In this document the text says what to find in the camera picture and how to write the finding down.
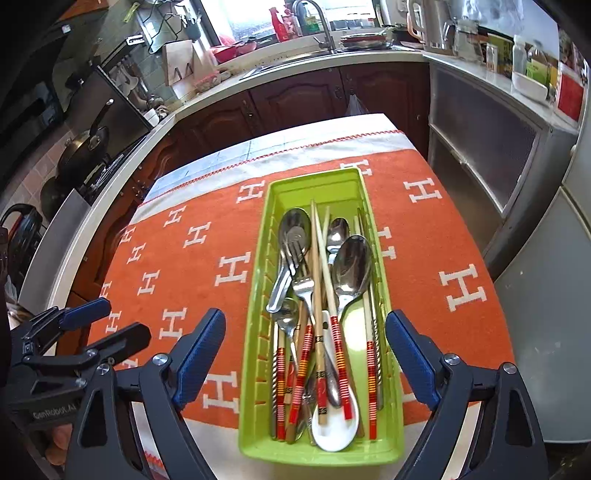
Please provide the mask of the person left hand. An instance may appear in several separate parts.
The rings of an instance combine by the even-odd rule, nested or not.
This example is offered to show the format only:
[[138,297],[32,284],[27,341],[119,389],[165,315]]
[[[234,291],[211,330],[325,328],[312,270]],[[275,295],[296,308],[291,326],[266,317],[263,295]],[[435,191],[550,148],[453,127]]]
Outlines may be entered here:
[[64,466],[72,435],[72,425],[60,425],[51,431],[51,444],[45,450],[45,458],[54,466]]

